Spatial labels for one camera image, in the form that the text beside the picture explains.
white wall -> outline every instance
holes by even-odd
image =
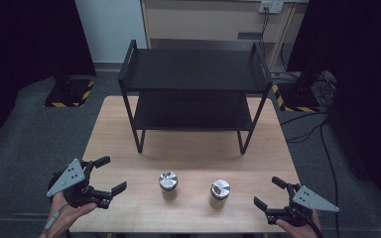
[[[75,0],[94,62],[123,62],[129,43],[147,48],[140,0]]]

round metal lid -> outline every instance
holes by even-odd
[[[174,172],[162,173],[159,177],[159,184],[164,190],[173,190],[178,185],[178,176]]]
[[[212,183],[211,194],[217,199],[225,199],[230,194],[230,184],[224,179],[218,179]]]

black curtain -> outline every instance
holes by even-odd
[[[331,44],[318,50],[329,21],[336,22]],[[305,70],[317,55],[325,56],[317,72],[337,80],[332,126],[357,175],[381,189],[381,1],[311,0],[288,70]]]
[[[56,74],[94,75],[73,0],[0,0],[0,127],[18,91]]]

gray floor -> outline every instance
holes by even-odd
[[[282,70],[279,63],[274,68],[277,70]],[[0,237],[37,237],[42,230],[49,211],[46,190],[52,174],[73,158],[82,157],[103,99],[120,94],[116,71],[99,71],[93,80],[91,94],[80,108],[43,107],[54,85],[52,78],[20,91],[16,107],[0,130]],[[276,108],[280,122],[306,114]],[[314,115],[283,125],[284,135],[287,139],[304,135],[325,118]],[[351,172],[332,128],[325,125],[322,132],[338,184],[341,237],[381,237],[381,192],[373,182],[359,180]],[[301,183],[335,202],[319,129],[306,141],[288,146]],[[320,220],[324,237],[336,237],[334,214],[323,212]]]

black and yellow hazard tape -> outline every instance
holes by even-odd
[[[74,102],[63,102],[61,100],[58,100],[58,101],[47,100],[45,102],[45,106],[46,107],[81,107],[83,106],[86,99],[88,98],[93,85],[94,85],[94,82],[90,81],[89,84],[82,89],[83,91],[82,97],[78,97],[78,99]]]
[[[283,97],[281,96],[280,90],[277,85],[272,86],[275,97],[277,98],[278,106],[281,111],[299,111],[299,112],[318,112],[318,107],[289,107],[286,105]]]

